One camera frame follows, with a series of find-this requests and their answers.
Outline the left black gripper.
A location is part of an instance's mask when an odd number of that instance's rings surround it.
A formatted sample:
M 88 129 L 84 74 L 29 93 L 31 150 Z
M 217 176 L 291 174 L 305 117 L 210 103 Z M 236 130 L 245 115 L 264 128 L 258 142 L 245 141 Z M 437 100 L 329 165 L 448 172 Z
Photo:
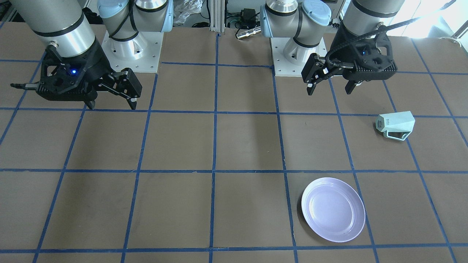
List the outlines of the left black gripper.
M 350 95 L 364 81 L 387 80 L 397 72 L 387 31 L 396 25 L 379 25 L 363 35 L 352 34 L 340 25 L 330 50 L 324 57 L 313 53 L 301 72 L 306 91 L 313 95 L 318 83 L 334 76 L 348 80 L 345 91 Z

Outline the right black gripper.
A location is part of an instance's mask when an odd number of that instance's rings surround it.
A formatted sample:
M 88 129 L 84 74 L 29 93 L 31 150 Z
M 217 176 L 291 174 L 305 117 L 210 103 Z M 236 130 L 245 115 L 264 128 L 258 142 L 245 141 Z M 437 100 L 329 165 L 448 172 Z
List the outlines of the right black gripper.
M 136 110 L 142 92 L 140 81 L 131 68 L 114 71 L 98 40 L 84 53 L 70 58 L 59 55 L 57 47 L 54 42 L 47 45 L 38 82 L 12 83 L 11 87 L 33 90 L 46 100 L 82 101 L 89 110 L 95 109 L 98 92 L 110 92 Z

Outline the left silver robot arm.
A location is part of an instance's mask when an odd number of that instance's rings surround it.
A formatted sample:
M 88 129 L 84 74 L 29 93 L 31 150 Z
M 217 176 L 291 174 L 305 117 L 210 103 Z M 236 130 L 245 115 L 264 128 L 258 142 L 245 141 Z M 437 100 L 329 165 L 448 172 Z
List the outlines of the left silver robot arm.
M 326 55 L 318 47 L 330 24 L 332 10 L 321 0 L 267 0 L 259 20 L 265 37 L 289 39 L 285 56 L 302 65 L 308 95 L 318 83 L 334 76 L 348 82 L 347 94 L 364 81 L 387 80 L 398 70 L 387 31 L 403 0 L 352 0 Z

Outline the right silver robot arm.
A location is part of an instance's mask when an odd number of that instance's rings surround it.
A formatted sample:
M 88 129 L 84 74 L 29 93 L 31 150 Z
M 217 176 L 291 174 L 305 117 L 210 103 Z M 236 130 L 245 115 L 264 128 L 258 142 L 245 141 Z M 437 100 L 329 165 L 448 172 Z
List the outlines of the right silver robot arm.
M 142 93 L 136 73 L 157 72 L 158 45 L 150 36 L 173 28 L 172 0 L 99 0 L 107 30 L 97 39 L 75 0 L 13 0 L 26 24 L 45 45 L 40 80 L 12 83 L 51 101 L 83 102 L 95 108 L 99 92 L 124 98 L 132 110 Z

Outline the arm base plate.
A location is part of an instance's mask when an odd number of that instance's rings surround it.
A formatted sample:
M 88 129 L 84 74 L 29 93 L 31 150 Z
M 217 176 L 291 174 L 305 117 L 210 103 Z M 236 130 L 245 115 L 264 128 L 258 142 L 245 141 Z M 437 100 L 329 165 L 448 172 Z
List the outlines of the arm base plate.
M 117 72 L 128 67 L 134 73 L 157 73 L 163 36 L 163 32 L 139 32 L 134 39 L 119 42 L 106 32 L 101 47 Z
M 301 72 L 313 53 L 324 57 L 327 53 L 324 39 L 317 46 L 299 46 L 293 38 L 274 37 L 270 39 L 275 75 L 279 77 L 301 77 Z

